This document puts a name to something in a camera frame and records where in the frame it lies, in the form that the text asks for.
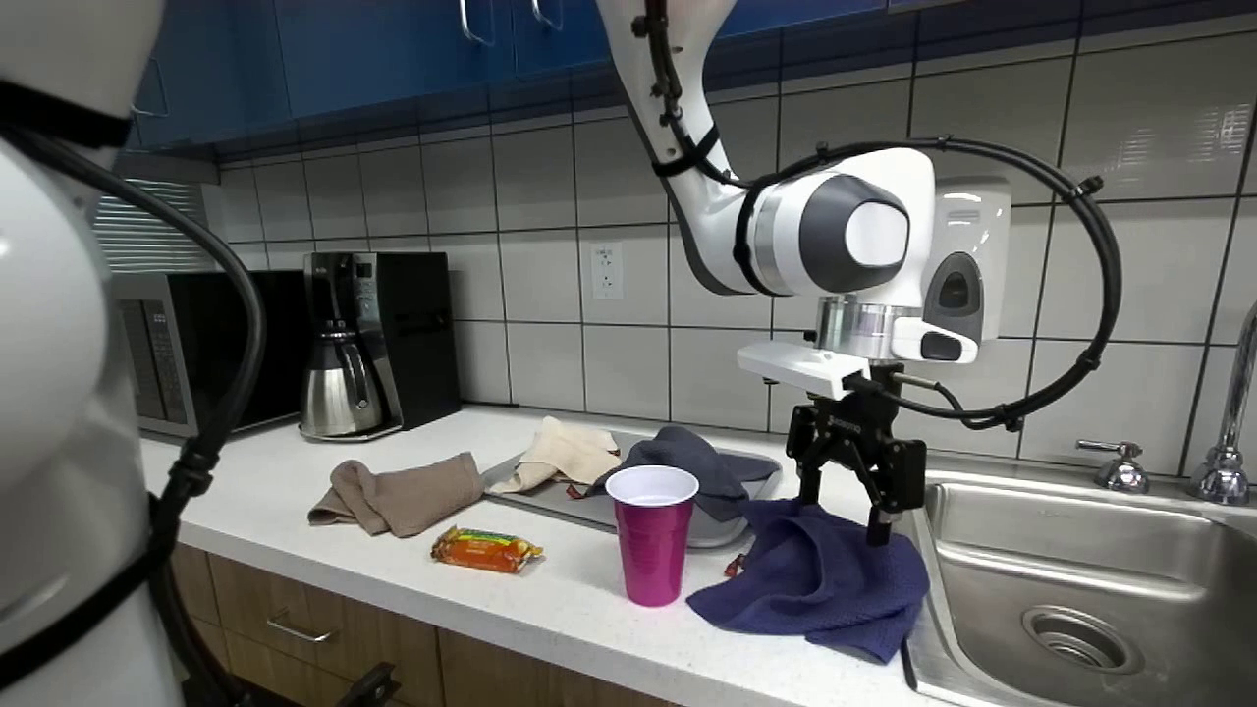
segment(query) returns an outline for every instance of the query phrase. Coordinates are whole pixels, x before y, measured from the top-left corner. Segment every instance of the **magenta plastic cup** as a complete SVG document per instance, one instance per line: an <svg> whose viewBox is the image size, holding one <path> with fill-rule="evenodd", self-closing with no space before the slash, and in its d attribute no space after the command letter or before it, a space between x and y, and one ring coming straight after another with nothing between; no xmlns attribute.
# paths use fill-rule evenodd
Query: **magenta plastic cup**
<svg viewBox="0 0 1257 707"><path fill-rule="evenodd" d="M621 468L605 490L617 502L625 592L633 605L681 596L685 545L700 479L685 468Z"/></svg>

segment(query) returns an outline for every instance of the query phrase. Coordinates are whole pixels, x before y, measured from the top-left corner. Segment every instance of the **drawer handle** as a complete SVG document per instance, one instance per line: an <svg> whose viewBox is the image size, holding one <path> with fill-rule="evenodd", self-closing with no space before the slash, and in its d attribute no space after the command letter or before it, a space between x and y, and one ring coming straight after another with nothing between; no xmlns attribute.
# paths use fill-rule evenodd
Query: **drawer handle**
<svg viewBox="0 0 1257 707"><path fill-rule="evenodd" d="M561 33L558 15L548 15L541 0L529 0L535 6L535 21Z"/></svg>
<svg viewBox="0 0 1257 707"><path fill-rule="evenodd" d="M486 36L481 36L477 29L472 29L472 7L467 7L472 0L461 0L461 29L465 29L465 38L467 42L481 42L481 46L494 46L494 38L486 38Z"/></svg>
<svg viewBox="0 0 1257 707"><path fill-rule="evenodd" d="M326 644L326 639L333 639L333 633L304 633L304 627L295 627L295 623L283 623L278 617L268 617L268 627L278 633L278 635L304 639L304 644Z"/></svg>

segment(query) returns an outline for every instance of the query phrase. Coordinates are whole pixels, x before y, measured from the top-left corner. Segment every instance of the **stainless steel sink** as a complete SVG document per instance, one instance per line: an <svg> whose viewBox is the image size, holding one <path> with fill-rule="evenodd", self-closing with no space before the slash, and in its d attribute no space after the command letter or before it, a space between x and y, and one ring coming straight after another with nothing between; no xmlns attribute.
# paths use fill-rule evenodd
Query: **stainless steel sink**
<svg viewBox="0 0 1257 707"><path fill-rule="evenodd" d="M1257 701L1257 512L1079 477L933 472L903 532L933 570L907 660L947 703Z"/></svg>

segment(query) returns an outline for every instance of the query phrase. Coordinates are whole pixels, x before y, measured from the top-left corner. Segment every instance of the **white countertop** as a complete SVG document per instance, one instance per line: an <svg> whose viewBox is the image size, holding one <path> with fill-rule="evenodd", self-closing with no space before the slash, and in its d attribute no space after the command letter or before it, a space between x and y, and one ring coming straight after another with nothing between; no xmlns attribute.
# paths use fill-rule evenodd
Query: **white countertop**
<svg viewBox="0 0 1257 707"><path fill-rule="evenodd" d="M243 435L226 447L211 490L184 512L182 542L671 703L926 703L903 682L899 660L875 667L800 635L744 635L694 617L685 596L725 580L725 566L739 545L688 554L685 596L667 610L635 610L621 592L617 537L611 532L506 502L482 498L405 542L371 537L358 525L307 524L330 468L343 461L402 472L472 451L486 472L519 457L539 422L541 411L465 409L376 443L307 443L295 426ZM653 435L649 426L594 426ZM777 496L797 490L782 443L708 440L782 461ZM172 443L143 443L152 490L164 483L172 457ZM845 472L824 477L823 502L858 524L870 512L865 489ZM439 566L427 549L452 524L541 542L548 563L527 579Z"/></svg>

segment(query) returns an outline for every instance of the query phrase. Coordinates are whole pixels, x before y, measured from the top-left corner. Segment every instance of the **electrical outlet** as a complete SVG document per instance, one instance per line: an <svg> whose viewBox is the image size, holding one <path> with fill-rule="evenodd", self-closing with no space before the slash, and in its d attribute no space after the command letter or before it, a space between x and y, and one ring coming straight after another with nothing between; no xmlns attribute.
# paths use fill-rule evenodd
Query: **electrical outlet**
<svg viewBox="0 0 1257 707"><path fill-rule="evenodd" d="M625 300L625 249L599 245L590 250L590 279L594 279L594 300L600 300L600 304Z"/></svg>

